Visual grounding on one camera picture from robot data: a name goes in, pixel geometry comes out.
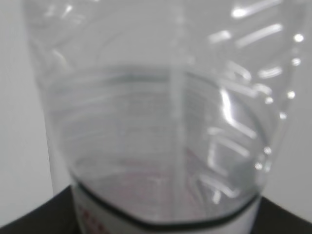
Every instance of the clear plastic bottle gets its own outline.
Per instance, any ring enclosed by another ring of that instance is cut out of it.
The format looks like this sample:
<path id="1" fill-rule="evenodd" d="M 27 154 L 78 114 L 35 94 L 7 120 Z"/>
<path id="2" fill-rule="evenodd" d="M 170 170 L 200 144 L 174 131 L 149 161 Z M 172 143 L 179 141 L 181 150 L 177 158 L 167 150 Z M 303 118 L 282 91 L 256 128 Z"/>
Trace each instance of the clear plastic bottle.
<path id="1" fill-rule="evenodd" d="M 85 234 L 249 233 L 307 2 L 23 1 Z"/>

